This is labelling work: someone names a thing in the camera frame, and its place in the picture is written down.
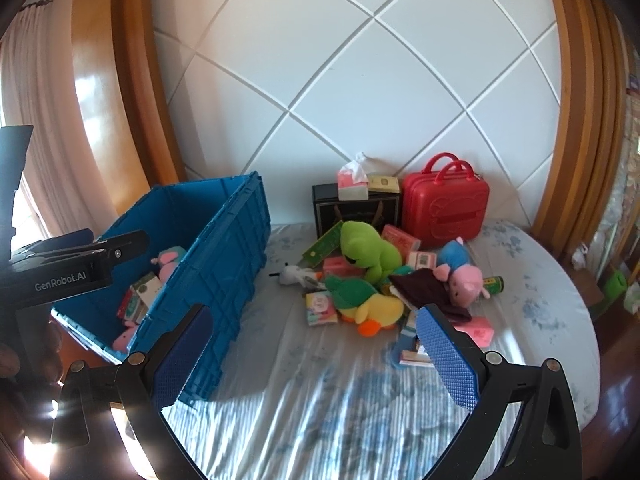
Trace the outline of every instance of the white plush toy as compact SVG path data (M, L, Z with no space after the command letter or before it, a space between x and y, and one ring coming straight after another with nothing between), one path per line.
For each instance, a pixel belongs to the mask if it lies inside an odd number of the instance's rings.
M320 282L321 278L322 272L315 272L313 269L301 269L297 265L287 265L282 269L278 280L281 285L299 283L304 288L326 290L324 283Z

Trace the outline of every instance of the peppa pig plush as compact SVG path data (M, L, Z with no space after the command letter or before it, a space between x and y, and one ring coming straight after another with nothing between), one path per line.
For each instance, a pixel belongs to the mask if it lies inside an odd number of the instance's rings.
M446 282L449 279L450 273L457 268L470 263L471 258L469 257L469 252L464 246L464 240L458 237L447 243L438 252L436 268L433 269L433 275L441 282Z
M477 267L465 264L449 276L449 297L454 305L468 308L480 294L489 299L489 292L482 281L482 271Z
M113 345L111 345L111 347L118 352L126 354L127 346L133 339L138 326L133 321L125 321L124 325L127 327L127 329L122 334L120 334L120 337L113 342Z
M184 258L186 251L180 247L175 246L162 251L158 254L157 258L153 258L151 263L160 266L160 272L158 272L158 278L161 282L166 283L169 280L172 272Z
M449 284L449 297L455 306L468 308L480 294L489 298L482 281L482 271L471 265L471 257L460 237L441 248L433 275Z

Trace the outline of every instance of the screw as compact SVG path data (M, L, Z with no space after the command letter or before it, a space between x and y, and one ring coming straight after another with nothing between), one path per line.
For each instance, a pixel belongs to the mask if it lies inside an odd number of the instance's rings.
M78 373L83 368L84 368L84 361L73 361L71 363L71 366L69 367L69 371L73 373Z
M129 361L130 365L138 366L145 362L145 355L142 352L136 352L135 354L131 354L127 361Z
M552 372L559 372L561 368L560 363L555 359L549 359L549 361L546 362L546 367Z
M502 362L502 356L498 352L487 352L484 354L484 358L489 364L496 366Z

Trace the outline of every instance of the blue plastic crate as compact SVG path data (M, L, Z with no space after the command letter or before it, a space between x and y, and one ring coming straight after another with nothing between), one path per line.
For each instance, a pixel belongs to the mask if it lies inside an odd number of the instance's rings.
M155 187L102 238L143 229L150 238L143 256L113 269L113 285L58 301L54 315L85 345L111 362L125 355L111 348L123 332L116 311L129 285L154 269L164 249L187 249L132 340L131 351L148 351L174 329L191 305L211 307L214 335L180 397L208 399L221 377L222 361L240 330L242 308L264 266L271 223L261 177L245 176Z

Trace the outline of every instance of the pink box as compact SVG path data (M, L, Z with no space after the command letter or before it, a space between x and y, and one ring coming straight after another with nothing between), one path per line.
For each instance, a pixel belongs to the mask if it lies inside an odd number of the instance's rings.
M418 238L405 233L402 229L398 229L391 224L385 225L385 228L382 229L382 239L391 243L396 249L398 249L398 251L400 251L402 261L404 262L406 261L407 256L409 256L409 253L420 249L421 242Z
M455 325L454 328L468 334L480 348L487 348L491 344L491 339L494 338L494 329L485 317L473 317L470 322Z
M338 276L339 278L359 278L364 276L365 269L351 265L344 256L332 256L325 258L322 263L322 272L325 276Z

